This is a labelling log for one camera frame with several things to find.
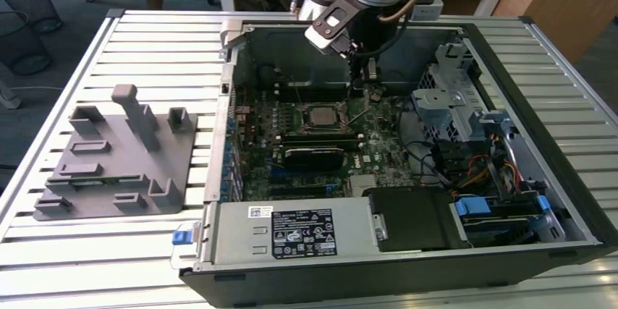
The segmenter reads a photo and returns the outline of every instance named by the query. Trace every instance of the barcode sticker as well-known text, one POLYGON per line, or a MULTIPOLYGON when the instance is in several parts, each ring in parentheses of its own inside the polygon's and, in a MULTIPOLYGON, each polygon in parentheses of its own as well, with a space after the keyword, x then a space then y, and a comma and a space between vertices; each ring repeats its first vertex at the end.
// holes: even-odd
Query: barcode sticker
POLYGON ((271 217, 273 206, 251 206, 249 216, 251 218, 257 217, 271 217))

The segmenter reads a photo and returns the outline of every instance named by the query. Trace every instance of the black plastic cover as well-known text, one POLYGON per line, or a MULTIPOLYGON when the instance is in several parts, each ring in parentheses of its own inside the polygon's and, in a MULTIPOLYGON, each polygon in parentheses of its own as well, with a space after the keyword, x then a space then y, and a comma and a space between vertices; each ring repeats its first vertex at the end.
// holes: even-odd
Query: black plastic cover
POLYGON ((382 215, 387 238, 379 250, 465 249, 449 206, 451 194, 441 187, 381 187, 365 191, 371 211, 382 215))

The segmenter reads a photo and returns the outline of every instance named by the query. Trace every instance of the motherboard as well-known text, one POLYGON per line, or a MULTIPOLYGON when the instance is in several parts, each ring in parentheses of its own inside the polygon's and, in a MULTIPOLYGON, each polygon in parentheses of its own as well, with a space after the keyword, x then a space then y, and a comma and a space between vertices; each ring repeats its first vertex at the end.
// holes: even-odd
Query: motherboard
POLYGON ((379 86, 357 98, 325 96, 241 91, 243 200, 354 197, 414 184, 397 133, 402 98, 379 86))

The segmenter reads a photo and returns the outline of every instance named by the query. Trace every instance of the gray plastic part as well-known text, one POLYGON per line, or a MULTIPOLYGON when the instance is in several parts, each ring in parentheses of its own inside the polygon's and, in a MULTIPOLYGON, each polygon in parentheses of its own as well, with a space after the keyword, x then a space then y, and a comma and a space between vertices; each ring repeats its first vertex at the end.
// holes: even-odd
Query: gray plastic part
POLYGON ((144 198, 138 192, 116 193, 114 195, 114 205, 123 211, 143 210, 146 208, 144 198))
POLYGON ((40 198, 36 201, 35 209, 44 212, 47 215, 66 214, 71 211, 72 204, 63 197, 40 198))
POLYGON ((68 175, 71 177, 91 177, 103 173, 103 167, 98 163, 64 164, 58 173, 60 175, 68 175))
POLYGON ((51 182, 50 180, 46 182, 47 190, 55 194, 63 194, 67 192, 76 192, 74 185, 68 180, 62 180, 58 182, 51 182))
POLYGON ((138 88, 135 85, 116 85, 112 92, 112 102, 123 107, 128 117, 127 122, 131 123, 131 129, 138 133, 146 150, 151 152, 159 150, 162 147, 159 139, 155 136, 155 116, 148 107, 139 105, 136 95, 138 88))
POLYGON ((180 194, 172 179, 167 179, 164 190, 162 190, 156 180, 152 180, 148 187, 148 197, 158 206, 172 206, 183 203, 183 195, 180 194))
POLYGON ((80 153, 107 153, 111 150, 110 143, 107 140, 95 140, 95 141, 82 141, 80 143, 74 143, 68 149, 74 154, 79 155, 80 153))
POLYGON ((120 18, 124 16, 124 9, 110 9, 107 10, 107 18, 120 18))
POLYGON ((104 122, 106 119, 96 106, 78 106, 68 119, 68 122, 80 135, 98 135, 96 123, 104 122))
POLYGON ((186 108, 170 108, 167 114, 167 123, 172 133, 190 132, 194 125, 191 124, 190 114, 186 108))
MULTIPOLYGON (((126 88, 128 93, 124 96, 131 97, 136 92, 132 87, 126 88)), ((36 220, 152 215, 178 213, 183 209, 198 115, 187 114, 180 108, 170 113, 152 115, 152 120, 148 121, 146 115, 152 114, 148 106, 140 106, 136 102, 132 106, 140 110, 143 124, 156 136, 159 150, 146 150, 124 115, 95 118, 95 134, 91 132, 82 135, 74 132, 52 178, 46 182, 47 190, 42 198, 44 202, 47 199, 63 198, 74 208, 48 208, 43 205, 34 212, 36 220), (183 132, 172 132, 168 120, 171 114, 180 115, 179 126, 184 128, 183 132), (74 173, 71 177, 62 176, 70 172, 74 173), (130 199, 120 195, 119 200, 115 196, 118 194, 138 194, 140 198, 135 198, 134 206, 138 204, 140 208, 130 208, 130 203, 120 202, 130 199)))

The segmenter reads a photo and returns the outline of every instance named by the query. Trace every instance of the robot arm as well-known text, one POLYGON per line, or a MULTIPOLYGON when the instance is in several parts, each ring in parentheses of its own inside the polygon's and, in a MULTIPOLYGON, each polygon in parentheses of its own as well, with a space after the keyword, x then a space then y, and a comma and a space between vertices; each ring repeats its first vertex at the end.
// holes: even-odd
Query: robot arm
POLYGON ((377 57, 401 36, 399 19, 410 19, 415 4, 417 0, 306 0, 299 15, 313 20, 306 37, 325 54, 337 53, 345 59, 377 57))

